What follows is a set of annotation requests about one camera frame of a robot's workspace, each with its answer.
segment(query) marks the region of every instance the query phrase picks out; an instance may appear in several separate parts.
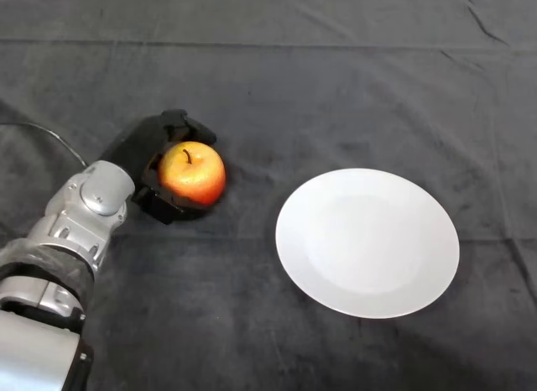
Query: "black cable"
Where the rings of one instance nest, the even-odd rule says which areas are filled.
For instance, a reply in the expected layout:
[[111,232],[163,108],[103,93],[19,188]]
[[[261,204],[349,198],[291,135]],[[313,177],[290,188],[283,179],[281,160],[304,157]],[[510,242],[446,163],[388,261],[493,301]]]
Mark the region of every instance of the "black cable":
[[69,152],[71,152],[71,154],[73,156],[75,156],[79,162],[81,162],[82,166],[83,167],[87,167],[87,162],[80,156],[80,154],[78,152],[76,152],[72,146],[70,146],[67,141],[65,141],[60,135],[58,135],[57,133],[55,133],[54,131],[52,131],[51,129],[48,129],[48,128],[45,128],[45,127],[42,127],[38,124],[35,124],[35,123],[0,123],[0,125],[11,125],[11,126],[16,126],[16,125],[19,125],[21,127],[32,127],[32,128],[36,128],[40,131],[43,131],[44,133],[47,133],[48,135],[52,136],[53,138],[55,138],[59,143],[61,143],[67,150],[69,150]]

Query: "apple stem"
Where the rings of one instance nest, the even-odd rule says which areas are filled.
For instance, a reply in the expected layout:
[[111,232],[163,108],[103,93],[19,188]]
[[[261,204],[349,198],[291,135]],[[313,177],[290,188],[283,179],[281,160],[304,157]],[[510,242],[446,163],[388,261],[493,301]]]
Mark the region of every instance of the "apple stem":
[[186,156],[188,157],[188,164],[192,164],[192,158],[190,157],[190,154],[188,153],[188,151],[186,149],[183,149],[183,152],[186,153]]

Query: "red apple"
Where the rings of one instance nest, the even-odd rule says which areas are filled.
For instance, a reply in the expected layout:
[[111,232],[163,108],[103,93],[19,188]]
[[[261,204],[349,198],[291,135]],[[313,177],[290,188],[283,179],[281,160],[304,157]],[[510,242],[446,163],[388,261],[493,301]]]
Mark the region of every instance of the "red apple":
[[159,179],[174,194],[209,206],[224,191],[226,171],[213,148],[188,141],[175,145],[164,155],[159,164]]

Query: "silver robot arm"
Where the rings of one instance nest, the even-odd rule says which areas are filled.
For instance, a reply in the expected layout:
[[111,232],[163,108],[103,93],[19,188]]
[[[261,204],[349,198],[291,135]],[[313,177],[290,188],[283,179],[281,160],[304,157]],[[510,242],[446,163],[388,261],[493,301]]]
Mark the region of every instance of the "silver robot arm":
[[98,161],[65,183],[26,238],[0,251],[0,391],[85,389],[85,311],[133,192],[123,169]]

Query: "gray cloth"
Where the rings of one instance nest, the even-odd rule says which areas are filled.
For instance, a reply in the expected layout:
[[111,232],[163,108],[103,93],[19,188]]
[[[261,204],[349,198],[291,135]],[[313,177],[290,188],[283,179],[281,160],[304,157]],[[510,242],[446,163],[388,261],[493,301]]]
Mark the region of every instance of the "gray cloth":
[[[0,121],[89,160],[183,107],[228,183],[169,227],[132,208],[96,286],[90,390],[537,389],[537,0],[0,0]],[[1,128],[0,227],[21,236],[79,167]],[[461,239],[451,287],[360,320],[304,295],[274,247],[314,175],[382,169]]]

